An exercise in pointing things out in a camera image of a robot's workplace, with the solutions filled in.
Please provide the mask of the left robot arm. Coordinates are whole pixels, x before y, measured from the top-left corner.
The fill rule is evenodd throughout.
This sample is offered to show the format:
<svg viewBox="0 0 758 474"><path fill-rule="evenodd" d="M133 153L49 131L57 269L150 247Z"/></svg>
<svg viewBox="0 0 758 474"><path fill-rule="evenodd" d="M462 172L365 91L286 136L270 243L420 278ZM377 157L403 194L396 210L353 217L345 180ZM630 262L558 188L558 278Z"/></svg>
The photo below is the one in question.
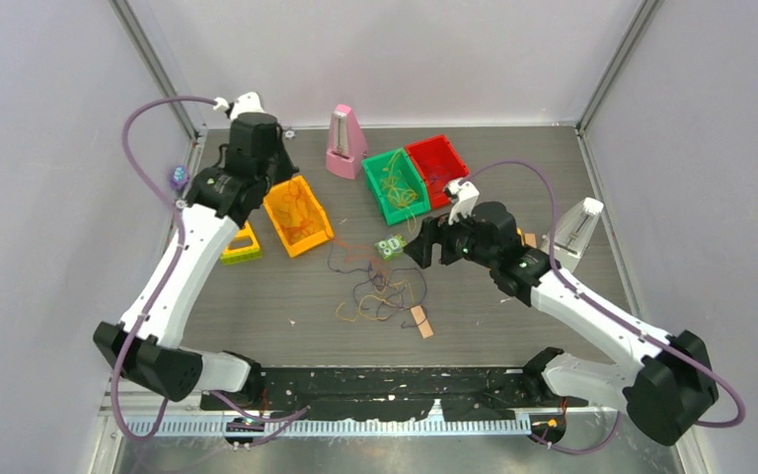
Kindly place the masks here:
<svg viewBox="0 0 758 474"><path fill-rule="evenodd" d="M126 379L171 401L191 392L224 391L241 409L264 393L256 363L232 353L185 349L182 339L193 304L228 244L276 185L297 172L285 150L283 129L263 112L231 122L221 166L192 179L175 240L135 302L116 324L101 323L93 341Z"/></svg>

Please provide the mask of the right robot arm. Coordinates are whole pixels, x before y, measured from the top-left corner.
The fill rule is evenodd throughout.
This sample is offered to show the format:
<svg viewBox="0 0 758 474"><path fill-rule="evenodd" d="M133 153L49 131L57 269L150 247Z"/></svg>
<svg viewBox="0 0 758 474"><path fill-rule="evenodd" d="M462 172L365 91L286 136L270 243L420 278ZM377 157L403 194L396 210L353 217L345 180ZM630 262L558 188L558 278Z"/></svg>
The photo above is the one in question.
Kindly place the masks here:
<svg viewBox="0 0 758 474"><path fill-rule="evenodd" d="M486 268L496 287L578 332L611 358L604 364L547 348L528 361L524 392L537 405L574 397L626 414L651 440L671 446L719 398L705 342L690 331L672 335L600 297L545 251L519 236L496 201L466 216L428 217L404 252L422 269L439 251L444 266L460 260Z"/></svg>

